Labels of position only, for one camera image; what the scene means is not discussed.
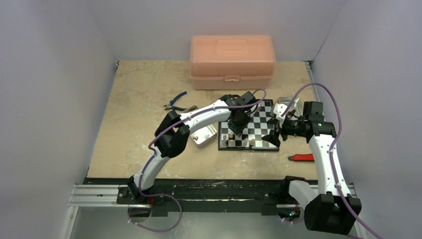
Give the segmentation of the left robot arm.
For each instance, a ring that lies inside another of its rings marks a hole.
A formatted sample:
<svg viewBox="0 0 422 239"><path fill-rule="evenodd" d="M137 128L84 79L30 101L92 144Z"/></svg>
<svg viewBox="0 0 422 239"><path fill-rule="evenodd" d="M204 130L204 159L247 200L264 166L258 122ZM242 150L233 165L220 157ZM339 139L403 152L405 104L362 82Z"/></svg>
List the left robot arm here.
<svg viewBox="0 0 422 239"><path fill-rule="evenodd" d="M159 172L171 158L185 150L188 139L194 132L216 122L228 121L232 132L241 134L251 116L258 111L260 103L261 100L248 91L241 96L223 95L214 103L195 111L167 113L148 145L151 150L149 158L128 181L130 199L137 204L148 199L148 190L153 186Z"/></svg>

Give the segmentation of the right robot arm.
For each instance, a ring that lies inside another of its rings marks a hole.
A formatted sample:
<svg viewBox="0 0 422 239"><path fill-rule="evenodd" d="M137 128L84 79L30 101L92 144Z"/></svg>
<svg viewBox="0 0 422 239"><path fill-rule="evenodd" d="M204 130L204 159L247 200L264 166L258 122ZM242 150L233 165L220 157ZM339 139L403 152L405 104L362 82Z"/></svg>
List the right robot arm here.
<svg viewBox="0 0 422 239"><path fill-rule="evenodd" d="M287 203L296 200L303 208L301 217L310 231L347 235L350 233L362 205L354 198L344 181L336 152L337 133L331 122L324 120L321 102L305 102L299 119L288 117L289 106L276 103L268 123L275 128L262 139L276 146L289 136L304 137L314 158L318 191L308 182L291 180L280 188L280 198Z"/></svg>

